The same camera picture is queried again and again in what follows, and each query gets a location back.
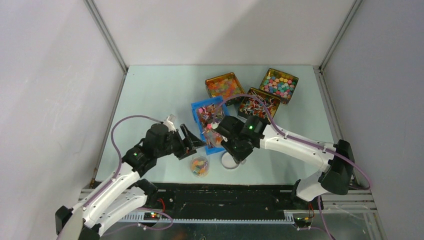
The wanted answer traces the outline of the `blue plastic candy bin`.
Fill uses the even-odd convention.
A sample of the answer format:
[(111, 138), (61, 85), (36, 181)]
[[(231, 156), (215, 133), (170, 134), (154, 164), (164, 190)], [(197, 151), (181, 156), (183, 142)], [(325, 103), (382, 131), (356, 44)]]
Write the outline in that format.
[(207, 156), (225, 150), (221, 146), (224, 138), (214, 129), (225, 116), (229, 115), (225, 104), (219, 106), (223, 100), (221, 96), (217, 96), (191, 104), (191, 111), (198, 126), (200, 138), (206, 143), (205, 153)]

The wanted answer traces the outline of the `tin of orange candies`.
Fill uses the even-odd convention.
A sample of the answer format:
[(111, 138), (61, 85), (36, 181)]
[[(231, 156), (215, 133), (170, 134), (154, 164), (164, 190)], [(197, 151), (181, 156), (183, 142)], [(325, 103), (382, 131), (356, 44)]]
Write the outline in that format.
[(205, 88), (210, 98), (221, 96), (223, 99), (227, 99), (246, 93), (234, 72), (205, 80)]

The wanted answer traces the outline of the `tin of wrapped candies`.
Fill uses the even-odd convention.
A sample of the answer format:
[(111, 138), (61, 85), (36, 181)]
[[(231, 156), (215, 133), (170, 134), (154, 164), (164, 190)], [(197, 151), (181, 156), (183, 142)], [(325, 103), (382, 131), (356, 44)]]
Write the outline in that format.
[(265, 107), (256, 99), (244, 97), (237, 110), (237, 116), (239, 118), (247, 119), (249, 116), (257, 116), (269, 121), (270, 118), (266, 109), (268, 109), (271, 118), (275, 116), (281, 104), (281, 100), (277, 96), (253, 87), (248, 90), (247, 94), (255, 96)]

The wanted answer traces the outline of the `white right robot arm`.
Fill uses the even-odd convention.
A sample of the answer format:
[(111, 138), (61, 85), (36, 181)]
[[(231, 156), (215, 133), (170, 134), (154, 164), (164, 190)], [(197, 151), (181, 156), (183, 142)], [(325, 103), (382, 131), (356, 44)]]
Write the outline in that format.
[(221, 146), (235, 163), (244, 161), (257, 148), (283, 153), (317, 167), (317, 172), (294, 185), (290, 201), (297, 209), (304, 209), (322, 194), (346, 195), (350, 189), (354, 155), (351, 144), (345, 140), (313, 141), (258, 116), (249, 116), (246, 121), (225, 116), (212, 128), (223, 137)]

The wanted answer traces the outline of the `white jar lid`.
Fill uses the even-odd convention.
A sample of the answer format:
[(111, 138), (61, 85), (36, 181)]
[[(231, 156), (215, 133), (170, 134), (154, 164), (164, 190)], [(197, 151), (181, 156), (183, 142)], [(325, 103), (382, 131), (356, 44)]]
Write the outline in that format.
[(228, 152), (221, 156), (221, 164), (227, 170), (234, 170), (239, 166), (239, 163)]

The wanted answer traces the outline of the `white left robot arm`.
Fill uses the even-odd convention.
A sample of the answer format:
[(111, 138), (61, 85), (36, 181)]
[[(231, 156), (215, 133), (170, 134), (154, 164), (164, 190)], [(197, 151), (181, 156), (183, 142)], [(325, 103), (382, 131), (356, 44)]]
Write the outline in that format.
[(143, 176), (159, 158), (174, 155), (182, 160), (206, 143), (180, 125), (177, 129), (155, 123), (119, 161), (112, 175), (73, 207), (61, 206), (55, 213), (59, 240), (98, 240), (108, 228), (135, 209), (153, 208), (158, 188)]

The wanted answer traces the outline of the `tin of pastel candies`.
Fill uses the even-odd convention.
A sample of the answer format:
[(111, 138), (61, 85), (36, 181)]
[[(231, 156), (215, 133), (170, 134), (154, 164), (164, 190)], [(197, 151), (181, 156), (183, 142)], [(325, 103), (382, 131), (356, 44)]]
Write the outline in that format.
[(298, 83), (298, 77), (281, 70), (269, 68), (259, 85), (259, 89), (274, 95), (281, 100), (283, 105), (287, 105), (293, 98)]

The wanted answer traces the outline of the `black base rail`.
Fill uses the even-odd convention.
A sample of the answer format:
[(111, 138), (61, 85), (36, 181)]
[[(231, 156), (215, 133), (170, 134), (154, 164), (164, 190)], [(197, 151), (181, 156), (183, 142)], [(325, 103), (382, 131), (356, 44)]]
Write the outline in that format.
[(148, 197), (145, 208), (164, 210), (178, 217), (271, 217), (284, 216), (285, 211), (318, 210), (322, 203), (295, 196), (292, 185), (228, 185), (159, 183)]

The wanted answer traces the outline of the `clear plastic jar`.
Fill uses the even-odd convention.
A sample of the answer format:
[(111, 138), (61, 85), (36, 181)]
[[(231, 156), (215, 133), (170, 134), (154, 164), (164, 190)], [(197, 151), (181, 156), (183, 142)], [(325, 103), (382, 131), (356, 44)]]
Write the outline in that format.
[(210, 162), (206, 156), (203, 155), (195, 155), (192, 157), (189, 169), (191, 173), (196, 177), (205, 177), (209, 173)]

